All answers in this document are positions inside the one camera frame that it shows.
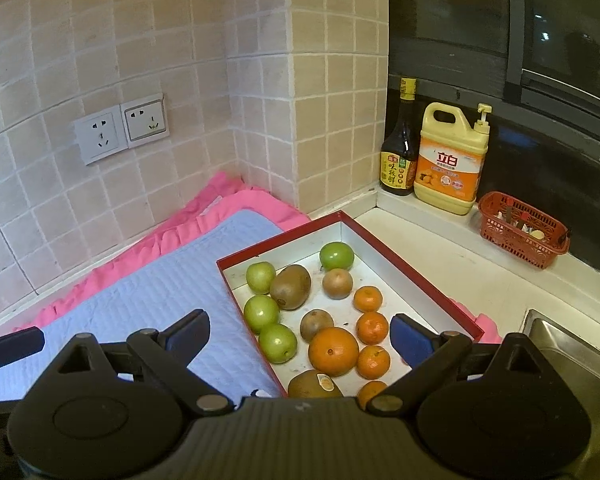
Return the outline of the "green apple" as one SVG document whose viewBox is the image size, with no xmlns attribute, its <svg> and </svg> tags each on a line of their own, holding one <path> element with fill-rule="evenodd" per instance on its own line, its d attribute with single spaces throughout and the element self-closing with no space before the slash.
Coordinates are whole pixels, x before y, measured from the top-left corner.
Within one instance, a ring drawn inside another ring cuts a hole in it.
<svg viewBox="0 0 600 480">
<path fill-rule="evenodd" d="M 296 355 L 298 342 L 290 328 L 280 323 L 273 323 L 260 331 L 259 346 L 268 362 L 284 364 Z"/>
<path fill-rule="evenodd" d="M 279 308 L 276 301 L 268 295 L 252 296 L 245 304 L 244 319 L 254 334 L 278 322 Z"/>
<path fill-rule="evenodd" d="M 274 278 L 276 278 L 276 270 L 272 263 L 261 261 L 248 266 L 246 282 L 256 294 L 267 295 Z"/>
</svg>

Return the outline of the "small tangerine on mat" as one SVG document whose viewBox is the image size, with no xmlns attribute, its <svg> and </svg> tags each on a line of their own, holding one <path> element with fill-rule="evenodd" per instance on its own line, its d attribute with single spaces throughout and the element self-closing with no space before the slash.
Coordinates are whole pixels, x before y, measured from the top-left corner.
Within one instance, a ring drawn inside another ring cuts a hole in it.
<svg viewBox="0 0 600 480">
<path fill-rule="evenodd" d="M 356 361 L 356 371 L 365 379 L 381 378 L 388 372 L 390 366 L 390 354 L 381 346 L 365 346 Z"/>
</svg>

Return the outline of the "small tangerine near box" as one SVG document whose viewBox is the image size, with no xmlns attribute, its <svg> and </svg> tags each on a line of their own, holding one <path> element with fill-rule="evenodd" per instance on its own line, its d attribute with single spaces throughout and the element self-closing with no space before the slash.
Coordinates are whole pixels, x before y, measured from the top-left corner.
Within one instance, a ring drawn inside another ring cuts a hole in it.
<svg viewBox="0 0 600 480">
<path fill-rule="evenodd" d="M 381 380 L 371 380 L 370 382 L 366 382 L 356 394 L 356 400 L 358 400 L 360 408 L 364 410 L 368 401 L 383 392 L 385 388 L 387 388 L 387 385 Z"/>
</svg>

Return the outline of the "light blue quilted mat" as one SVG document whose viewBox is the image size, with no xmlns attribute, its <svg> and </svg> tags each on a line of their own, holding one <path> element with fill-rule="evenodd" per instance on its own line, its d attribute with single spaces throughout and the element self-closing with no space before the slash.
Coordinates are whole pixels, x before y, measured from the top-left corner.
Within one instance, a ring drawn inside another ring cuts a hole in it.
<svg viewBox="0 0 600 480">
<path fill-rule="evenodd" d="M 91 333 L 99 342 L 124 341 L 141 328 L 164 330 L 195 309 L 208 313 L 211 335 L 189 369 L 233 402 L 253 391 L 278 396 L 216 263 L 279 232 L 260 214 L 238 211 L 210 232 L 82 301 L 44 327 L 42 351 L 0 368 L 0 401 L 23 398 L 77 333 Z"/>
</svg>

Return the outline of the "large orange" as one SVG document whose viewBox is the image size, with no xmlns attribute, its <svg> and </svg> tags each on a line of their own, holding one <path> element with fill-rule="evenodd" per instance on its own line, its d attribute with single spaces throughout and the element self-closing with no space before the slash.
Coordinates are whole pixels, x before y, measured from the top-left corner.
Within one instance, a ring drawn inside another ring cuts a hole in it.
<svg viewBox="0 0 600 480">
<path fill-rule="evenodd" d="M 329 376 L 342 376 L 355 367 L 358 360 L 358 341 L 341 327 L 320 330 L 309 344 L 311 365 Z"/>
</svg>

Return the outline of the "green apple on mat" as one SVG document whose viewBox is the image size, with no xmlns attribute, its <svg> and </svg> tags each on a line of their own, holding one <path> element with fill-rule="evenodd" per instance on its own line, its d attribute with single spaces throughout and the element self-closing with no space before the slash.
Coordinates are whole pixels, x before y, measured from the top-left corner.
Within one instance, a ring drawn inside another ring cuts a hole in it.
<svg viewBox="0 0 600 480">
<path fill-rule="evenodd" d="M 260 331 L 259 346 L 268 362 L 284 364 L 296 355 L 298 342 L 290 328 L 280 323 L 273 323 Z"/>
</svg>

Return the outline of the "red cardboard box tray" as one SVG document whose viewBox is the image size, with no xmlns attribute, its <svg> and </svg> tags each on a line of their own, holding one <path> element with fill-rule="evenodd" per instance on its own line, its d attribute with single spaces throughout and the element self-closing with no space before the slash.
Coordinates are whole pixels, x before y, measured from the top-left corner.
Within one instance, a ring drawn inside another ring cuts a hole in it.
<svg viewBox="0 0 600 480">
<path fill-rule="evenodd" d="M 325 272 L 320 251 L 325 245 L 335 242 L 348 245 L 354 253 L 349 270 L 352 290 L 343 299 L 330 298 L 323 288 Z M 302 224 L 220 259 L 218 268 L 239 312 L 253 296 L 246 280 L 247 269 L 261 261 L 272 263 L 277 271 L 298 264 L 309 272 L 311 278 L 306 302 L 296 310 L 279 313 L 279 322 L 292 330 L 297 338 L 296 355 L 283 364 L 261 359 L 266 377 L 272 382 L 263 390 L 272 396 L 286 396 L 291 379 L 311 368 L 309 344 L 300 334 L 301 320 L 308 312 L 323 310 L 329 313 L 335 326 L 347 330 L 353 337 L 358 336 L 356 323 L 363 312 L 355 307 L 354 295 L 364 286 L 379 290 L 382 296 L 379 313 L 386 321 L 397 314 L 404 314 L 434 333 L 455 330 L 474 341 L 484 335 L 484 330 L 471 315 L 342 211 Z"/>
</svg>

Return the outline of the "small brown kiwi in box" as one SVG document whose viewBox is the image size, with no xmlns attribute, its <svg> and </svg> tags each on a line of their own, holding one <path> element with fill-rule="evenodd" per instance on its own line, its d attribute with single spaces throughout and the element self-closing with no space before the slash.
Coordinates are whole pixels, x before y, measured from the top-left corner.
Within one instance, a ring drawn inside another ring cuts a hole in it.
<svg viewBox="0 0 600 480">
<path fill-rule="evenodd" d="M 334 326 L 334 320 L 328 312 L 321 309 L 313 309 L 303 315 L 300 322 L 300 335 L 309 344 L 321 330 L 331 328 L 332 326 Z"/>
</svg>

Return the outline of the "green apple in box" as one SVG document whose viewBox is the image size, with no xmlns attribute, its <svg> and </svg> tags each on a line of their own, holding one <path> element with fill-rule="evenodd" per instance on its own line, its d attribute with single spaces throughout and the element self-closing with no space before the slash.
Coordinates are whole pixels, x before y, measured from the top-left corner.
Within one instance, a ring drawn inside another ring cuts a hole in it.
<svg viewBox="0 0 600 480">
<path fill-rule="evenodd" d="M 274 278 L 276 278 L 276 270 L 272 263 L 261 261 L 248 266 L 246 282 L 256 294 L 267 295 Z"/>
</svg>

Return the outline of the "brown kiwi with sticker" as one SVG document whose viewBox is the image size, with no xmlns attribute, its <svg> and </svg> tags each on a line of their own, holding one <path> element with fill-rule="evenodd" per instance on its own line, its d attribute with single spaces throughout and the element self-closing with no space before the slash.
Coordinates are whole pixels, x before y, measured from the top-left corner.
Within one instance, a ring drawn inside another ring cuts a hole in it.
<svg viewBox="0 0 600 480">
<path fill-rule="evenodd" d="M 336 382 L 317 370 L 306 370 L 289 382 L 287 393 L 290 398 L 318 399 L 341 398 L 342 392 Z"/>
</svg>

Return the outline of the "red plastic basket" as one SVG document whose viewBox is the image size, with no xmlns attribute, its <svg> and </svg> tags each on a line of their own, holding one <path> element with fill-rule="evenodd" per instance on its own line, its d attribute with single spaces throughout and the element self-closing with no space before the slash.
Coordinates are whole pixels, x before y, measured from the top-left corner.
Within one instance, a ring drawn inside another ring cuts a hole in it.
<svg viewBox="0 0 600 480">
<path fill-rule="evenodd" d="M 502 192 L 478 203 L 480 235 L 511 255 L 544 270 L 570 247 L 570 231 L 549 214 Z"/>
</svg>

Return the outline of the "steel sink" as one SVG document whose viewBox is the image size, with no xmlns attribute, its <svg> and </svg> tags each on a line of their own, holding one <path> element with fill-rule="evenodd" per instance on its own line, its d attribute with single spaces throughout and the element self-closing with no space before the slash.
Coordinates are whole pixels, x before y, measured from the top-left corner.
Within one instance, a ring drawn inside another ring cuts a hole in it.
<svg viewBox="0 0 600 480">
<path fill-rule="evenodd" d="M 600 445 L 600 351 L 537 310 L 522 332 L 538 347 L 588 412 L 592 441 Z"/>
</svg>

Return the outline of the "pink towel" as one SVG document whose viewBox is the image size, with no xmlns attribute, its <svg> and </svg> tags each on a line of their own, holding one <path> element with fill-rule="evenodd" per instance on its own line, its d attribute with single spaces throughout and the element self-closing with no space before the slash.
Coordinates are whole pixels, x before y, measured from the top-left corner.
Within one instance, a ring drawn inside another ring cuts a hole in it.
<svg viewBox="0 0 600 480">
<path fill-rule="evenodd" d="M 122 254 L 91 270 L 65 297 L 39 310 L 33 320 L 18 323 L 12 331 L 18 332 L 31 326 L 45 327 L 142 266 L 208 234 L 241 210 L 256 212 L 283 231 L 309 221 L 306 214 L 278 200 L 263 188 L 220 171 L 183 209 Z"/>
</svg>

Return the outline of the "dark soy sauce bottle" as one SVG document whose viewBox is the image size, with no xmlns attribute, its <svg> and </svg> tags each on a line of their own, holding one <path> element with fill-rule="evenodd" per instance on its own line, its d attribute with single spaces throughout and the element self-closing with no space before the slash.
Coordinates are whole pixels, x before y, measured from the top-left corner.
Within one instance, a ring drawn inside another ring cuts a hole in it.
<svg viewBox="0 0 600 480">
<path fill-rule="evenodd" d="M 415 179 L 419 147 L 414 130 L 415 98 L 416 79 L 402 77 L 398 118 L 380 151 L 380 186 L 399 196 L 413 191 Z"/>
</svg>

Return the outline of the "yellow detergent jug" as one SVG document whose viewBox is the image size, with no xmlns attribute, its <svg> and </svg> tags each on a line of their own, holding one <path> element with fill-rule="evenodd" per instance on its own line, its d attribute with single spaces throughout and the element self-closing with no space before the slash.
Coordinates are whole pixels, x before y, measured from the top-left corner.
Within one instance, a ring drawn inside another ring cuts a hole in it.
<svg viewBox="0 0 600 480">
<path fill-rule="evenodd" d="M 464 216 L 474 206 L 488 151 L 492 106 L 479 103 L 471 125 L 456 106 L 430 103 L 422 115 L 414 192 L 419 200 Z"/>
</svg>

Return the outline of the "white wall socket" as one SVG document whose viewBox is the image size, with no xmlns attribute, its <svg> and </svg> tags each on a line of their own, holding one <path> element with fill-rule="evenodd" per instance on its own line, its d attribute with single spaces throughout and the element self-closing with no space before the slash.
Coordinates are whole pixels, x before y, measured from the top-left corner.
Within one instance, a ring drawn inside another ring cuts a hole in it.
<svg viewBox="0 0 600 480">
<path fill-rule="evenodd" d="M 121 113 L 129 148 L 139 148 L 169 136 L 163 93 L 123 103 Z"/>
<path fill-rule="evenodd" d="M 85 166 L 128 148 L 119 105 L 77 119 L 72 125 Z"/>
</svg>

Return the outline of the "dark window frame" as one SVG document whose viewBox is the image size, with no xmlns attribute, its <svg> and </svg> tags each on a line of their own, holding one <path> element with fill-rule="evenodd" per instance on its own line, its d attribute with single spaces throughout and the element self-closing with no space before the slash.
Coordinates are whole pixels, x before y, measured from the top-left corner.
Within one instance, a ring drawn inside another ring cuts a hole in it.
<svg viewBox="0 0 600 480">
<path fill-rule="evenodd" d="M 482 94 L 600 141 L 600 0 L 389 0 L 389 74 Z"/>
</svg>

